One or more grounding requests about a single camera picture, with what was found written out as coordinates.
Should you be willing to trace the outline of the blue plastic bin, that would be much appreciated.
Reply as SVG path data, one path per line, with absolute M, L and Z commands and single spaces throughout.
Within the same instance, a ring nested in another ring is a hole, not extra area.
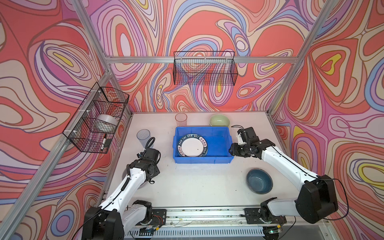
M 197 156 L 182 150 L 187 140 L 198 140 L 203 147 Z M 177 127 L 173 139 L 173 159 L 177 164 L 229 164 L 233 156 L 229 148 L 233 143 L 227 127 Z

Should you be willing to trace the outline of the dark blue bowl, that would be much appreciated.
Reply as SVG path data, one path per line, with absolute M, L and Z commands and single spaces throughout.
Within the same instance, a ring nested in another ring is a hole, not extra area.
M 262 169 L 252 169 L 247 173 L 246 182 L 249 189 L 260 195 L 269 193 L 273 189 L 271 176 Z

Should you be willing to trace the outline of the light green bowl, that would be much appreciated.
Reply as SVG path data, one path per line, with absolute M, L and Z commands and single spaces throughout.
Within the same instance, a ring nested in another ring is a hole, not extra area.
M 211 127 L 229 127 L 230 123 L 229 118 L 223 114 L 215 114 L 210 117 Z

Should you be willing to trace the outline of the white plate with green rim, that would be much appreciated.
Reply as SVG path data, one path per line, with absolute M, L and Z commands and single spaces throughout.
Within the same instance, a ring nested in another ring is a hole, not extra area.
M 177 152 L 181 157 L 205 157 L 208 153 L 208 142 L 198 134 L 187 134 L 179 139 Z

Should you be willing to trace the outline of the grey lilac bowl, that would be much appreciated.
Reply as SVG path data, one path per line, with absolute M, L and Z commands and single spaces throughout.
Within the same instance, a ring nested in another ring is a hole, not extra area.
M 124 169 L 123 173 L 122 173 L 122 180 L 128 175 L 128 171 L 127 169 Z M 148 182 L 144 182 L 143 184 L 141 184 L 139 186 L 139 189 L 142 189 L 144 188 L 146 185 L 148 184 Z

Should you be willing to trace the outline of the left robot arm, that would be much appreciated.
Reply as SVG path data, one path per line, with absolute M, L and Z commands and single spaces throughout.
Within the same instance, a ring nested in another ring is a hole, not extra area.
M 160 174 L 161 153 L 149 148 L 138 154 L 138 159 L 127 165 L 127 174 L 117 189 L 98 207 L 91 207 L 84 216 L 82 240 L 123 240 L 136 225 L 155 232 L 165 223 L 164 217 L 153 212 L 152 203 L 136 200 L 129 203 L 144 184 L 153 184 Z

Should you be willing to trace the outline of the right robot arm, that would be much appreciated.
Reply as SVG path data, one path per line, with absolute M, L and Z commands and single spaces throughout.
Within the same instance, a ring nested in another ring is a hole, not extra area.
M 301 217 L 315 224 L 338 211 L 335 180 L 320 176 L 296 163 L 283 153 L 272 141 L 259 139 L 252 127 L 236 125 L 238 142 L 233 143 L 229 153 L 235 157 L 258 158 L 287 178 L 299 191 L 294 199 L 270 198 L 260 205 L 259 218 L 269 223 L 274 217 Z

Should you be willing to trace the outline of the blue-grey translucent cup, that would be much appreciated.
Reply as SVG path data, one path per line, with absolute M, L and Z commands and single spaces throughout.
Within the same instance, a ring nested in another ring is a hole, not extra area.
M 151 138 L 151 132 L 148 129 L 141 129 L 137 132 L 137 139 L 143 146 L 143 148 L 146 148 L 147 142 Z

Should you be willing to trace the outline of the black marker pen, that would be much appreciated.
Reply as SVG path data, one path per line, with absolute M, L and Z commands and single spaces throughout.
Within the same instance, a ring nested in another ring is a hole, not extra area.
M 102 141 L 102 144 L 101 144 L 101 151 L 103 151 L 104 148 L 105 148 L 106 140 L 107 140 L 107 134 L 104 134 L 103 141 Z

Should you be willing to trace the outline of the pink translucent cup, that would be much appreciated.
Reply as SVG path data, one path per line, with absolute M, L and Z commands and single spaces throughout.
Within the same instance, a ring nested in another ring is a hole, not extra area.
M 185 113 L 178 113 L 175 115 L 177 127 L 186 127 L 188 116 Z

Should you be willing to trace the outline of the white tape roll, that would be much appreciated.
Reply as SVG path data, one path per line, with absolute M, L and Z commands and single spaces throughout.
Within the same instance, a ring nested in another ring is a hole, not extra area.
M 95 129 L 105 134 L 113 134 L 117 125 L 118 120 L 111 115 L 100 114 L 95 120 Z

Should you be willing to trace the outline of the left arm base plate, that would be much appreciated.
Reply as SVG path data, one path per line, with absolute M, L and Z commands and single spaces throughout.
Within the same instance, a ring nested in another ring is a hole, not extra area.
M 150 214 L 149 219 L 137 223 L 136 227 L 151 226 L 152 228 L 161 227 L 166 224 L 167 210 L 166 209 L 154 209 Z

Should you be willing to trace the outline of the aluminium front rail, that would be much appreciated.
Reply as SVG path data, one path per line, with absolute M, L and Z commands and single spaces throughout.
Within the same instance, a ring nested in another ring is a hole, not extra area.
M 245 208 L 264 208 L 261 206 L 225 206 L 225 207 L 174 207 L 165 208 L 167 210 L 166 224 L 162 228 L 183 228 L 183 227 L 225 227 L 225 226 L 242 226 L 242 225 L 255 225 L 255 226 L 277 226 L 275 224 L 247 224 L 244 214 Z M 123 226 L 131 228 L 144 219 L 149 219 L 152 210 L 160 208 L 152 208 L 148 204 L 139 203 L 128 207 L 122 214 L 118 212 L 113 205 L 109 209 L 103 207 L 90 208 L 87 210 L 85 216 L 81 220 L 84 226 L 97 226 L 104 223 L 108 218 L 112 222 L 117 221 L 122 223 Z M 294 219 L 297 220 L 299 225 L 309 225 L 300 216 L 285 216 L 287 223 L 292 224 Z

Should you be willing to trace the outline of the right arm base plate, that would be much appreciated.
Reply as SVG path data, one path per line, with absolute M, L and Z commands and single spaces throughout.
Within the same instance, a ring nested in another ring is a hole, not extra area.
M 244 214 L 247 224 L 275 224 L 284 225 L 287 223 L 286 217 L 274 216 L 265 208 L 245 208 Z

